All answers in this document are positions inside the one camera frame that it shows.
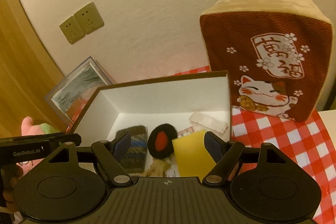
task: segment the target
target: metal screw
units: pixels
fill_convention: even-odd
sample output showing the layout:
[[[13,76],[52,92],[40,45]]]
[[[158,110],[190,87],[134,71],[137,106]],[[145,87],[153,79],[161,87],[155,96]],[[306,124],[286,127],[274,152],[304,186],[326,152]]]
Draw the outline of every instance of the metal screw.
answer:
[[[207,176],[205,180],[209,183],[219,183],[222,181],[222,178],[217,175],[211,175],[211,176]]]
[[[131,179],[128,176],[125,175],[118,175],[116,177],[114,177],[113,179],[116,183],[127,183],[129,182]]]

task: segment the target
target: power socket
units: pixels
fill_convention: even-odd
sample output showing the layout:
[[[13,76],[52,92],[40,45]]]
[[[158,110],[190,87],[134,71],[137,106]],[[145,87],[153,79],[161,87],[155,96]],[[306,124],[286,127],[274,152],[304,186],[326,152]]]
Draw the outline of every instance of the power socket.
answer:
[[[86,34],[91,33],[104,25],[104,21],[93,2],[90,2],[76,12],[75,17]]]
[[[59,27],[70,44],[74,44],[76,41],[85,36],[84,31],[74,16],[69,17]]]

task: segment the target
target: black device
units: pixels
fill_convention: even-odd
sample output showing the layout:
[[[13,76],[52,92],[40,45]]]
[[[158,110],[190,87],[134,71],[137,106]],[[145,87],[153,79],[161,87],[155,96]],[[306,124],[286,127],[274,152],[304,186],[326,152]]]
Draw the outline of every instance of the black device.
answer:
[[[17,162],[25,162],[45,158],[62,143],[74,142],[80,145],[82,139],[78,134],[65,135],[63,132],[46,135],[20,136],[0,139],[0,167],[15,171]],[[2,196],[4,181],[0,176],[0,206],[6,207]],[[0,224],[11,224],[11,215],[0,213]]]
[[[133,181],[118,161],[129,133],[91,147],[65,143],[25,175],[14,199],[33,223],[315,223],[320,187],[271,143],[248,148],[207,132],[204,144],[216,166],[203,179]],[[78,162],[93,163],[96,173]],[[258,163],[239,174],[244,163]]]

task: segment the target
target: striped knit cloth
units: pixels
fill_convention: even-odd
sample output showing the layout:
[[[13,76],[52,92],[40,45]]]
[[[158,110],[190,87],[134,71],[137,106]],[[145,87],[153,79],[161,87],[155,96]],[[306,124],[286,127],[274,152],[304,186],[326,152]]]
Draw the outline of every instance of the striped knit cloth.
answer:
[[[147,156],[147,130],[144,126],[134,126],[119,130],[115,137],[123,133],[131,134],[131,146],[125,156],[121,159],[120,165],[132,177],[140,176],[145,170]]]

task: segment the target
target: cat face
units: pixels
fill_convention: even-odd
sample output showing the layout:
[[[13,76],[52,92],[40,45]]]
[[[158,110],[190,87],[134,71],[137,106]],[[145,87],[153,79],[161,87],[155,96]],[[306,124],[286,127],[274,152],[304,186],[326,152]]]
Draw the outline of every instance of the cat face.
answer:
[[[269,83],[256,81],[243,75],[240,81],[239,94],[250,97],[255,103],[267,106],[283,106],[289,102],[286,82],[283,80]]]

